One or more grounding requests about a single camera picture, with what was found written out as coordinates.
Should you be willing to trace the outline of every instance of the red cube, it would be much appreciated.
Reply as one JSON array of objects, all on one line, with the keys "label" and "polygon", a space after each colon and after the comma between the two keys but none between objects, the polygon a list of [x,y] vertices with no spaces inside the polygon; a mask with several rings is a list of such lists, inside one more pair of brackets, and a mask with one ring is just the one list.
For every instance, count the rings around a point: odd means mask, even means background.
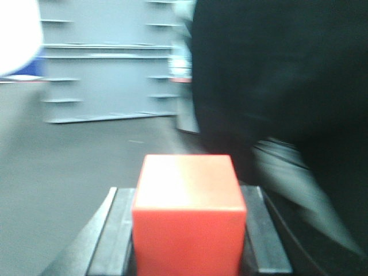
[{"label": "red cube", "polygon": [[148,155],[132,208],[137,276],[238,276],[246,205],[227,155]]}]

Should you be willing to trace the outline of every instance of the gray shelving unit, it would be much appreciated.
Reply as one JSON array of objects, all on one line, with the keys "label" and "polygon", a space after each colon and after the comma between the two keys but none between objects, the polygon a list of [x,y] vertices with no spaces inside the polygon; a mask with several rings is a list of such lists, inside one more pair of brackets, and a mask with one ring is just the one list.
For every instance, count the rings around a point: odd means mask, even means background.
[{"label": "gray shelving unit", "polygon": [[168,58],[175,1],[39,0],[46,122],[176,114]]}]

